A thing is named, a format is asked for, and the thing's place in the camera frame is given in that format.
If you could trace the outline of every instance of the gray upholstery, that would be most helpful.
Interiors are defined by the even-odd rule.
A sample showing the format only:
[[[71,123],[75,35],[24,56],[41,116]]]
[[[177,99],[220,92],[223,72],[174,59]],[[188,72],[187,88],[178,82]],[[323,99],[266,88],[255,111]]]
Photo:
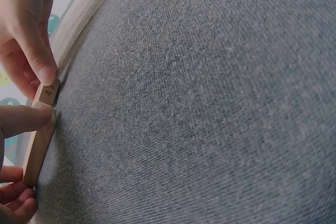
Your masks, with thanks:
[[[106,0],[37,223],[336,223],[335,0]]]

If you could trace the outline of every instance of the finger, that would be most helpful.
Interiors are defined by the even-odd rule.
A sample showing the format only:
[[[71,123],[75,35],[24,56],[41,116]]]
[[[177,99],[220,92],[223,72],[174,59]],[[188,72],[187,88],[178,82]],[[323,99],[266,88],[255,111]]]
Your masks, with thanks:
[[[0,131],[4,138],[36,131],[50,121],[51,115],[52,108],[47,106],[35,109],[23,105],[3,105],[0,106]]]
[[[18,224],[28,223],[34,216],[37,210],[37,201],[36,199],[29,198],[27,199],[15,212],[17,219],[19,220]]]
[[[23,176],[23,169],[21,167],[3,166],[0,172],[0,183],[20,181],[22,180],[22,176]],[[3,191],[5,188],[7,188],[7,186],[0,187],[0,190]]]
[[[27,188],[28,187],[23,182],[14,182],[0,187],[1,204],[5,205],[17,199]]]
[[[22,94],[33,100],[37,89],[34,85],[30,84],[30,81],[24,74],[24,70],[18,66],[11,55],[1,57],[1,64],[8,77],[18,87]]]
[[[13,199],[6,205],[10,210],[16,211],[20,206],[22,206],[28,199],[36,198],[36,194],[33,189],[27,188],[25,189],[17,198]]]
[[[43,85],[51,85],[57,74],[57,66],[39,35],[34,19],[21,22],[12,33],[38,79]]]

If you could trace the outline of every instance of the fingernail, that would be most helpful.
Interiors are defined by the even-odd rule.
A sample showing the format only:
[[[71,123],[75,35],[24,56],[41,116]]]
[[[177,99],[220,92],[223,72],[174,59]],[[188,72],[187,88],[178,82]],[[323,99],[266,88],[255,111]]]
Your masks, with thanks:
[[[42,67],[37,75],[41,83],[46,86],[51,85],[55,79],[54,71],[49,66]]]
[[[34,109],[38,109],[38,110],[40,110],[40,111],[42,111],[42,112],[45,112],[45,113],[50,113],[51,110],[52,110],[52,108],[51,108],[49,105],[46,105],[46,104],[44,104],[44,103],[42,103],[42,102],[37,102],[37,103],[35,103],[35,104],[32,106],[32,108],[34,108]]]

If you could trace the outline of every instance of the skin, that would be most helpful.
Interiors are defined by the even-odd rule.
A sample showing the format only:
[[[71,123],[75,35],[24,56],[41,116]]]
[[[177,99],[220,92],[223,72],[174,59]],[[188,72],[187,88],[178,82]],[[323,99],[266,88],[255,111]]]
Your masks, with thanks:
[[[49,44],[54,0],[0,0],[0,63],[29,99],[40,83],[50,85],[57,65]]]
[[[37,87],[50,85],[57,65],[48,38],[53,0],[0,0],[0,63],[9,78],[29,99]],[[20,167],[3,166],[4,139],[42,128],[49,108],[0,105],[0,223],[26,224],[37,209],[35,192],[23,184]]]
[[[5,138],[42,128],[51,118],[48,107],[0,105],[0,223],[26,224],[37,209],[35,192],[24,185],[21,167],[3,166]]]

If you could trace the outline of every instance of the gray fabric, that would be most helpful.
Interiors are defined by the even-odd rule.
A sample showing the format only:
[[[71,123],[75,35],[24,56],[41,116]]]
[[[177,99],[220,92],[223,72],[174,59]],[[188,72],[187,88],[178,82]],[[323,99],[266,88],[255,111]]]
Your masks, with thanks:
[[[336,223],[335,0],[106,0],[38,223]]]

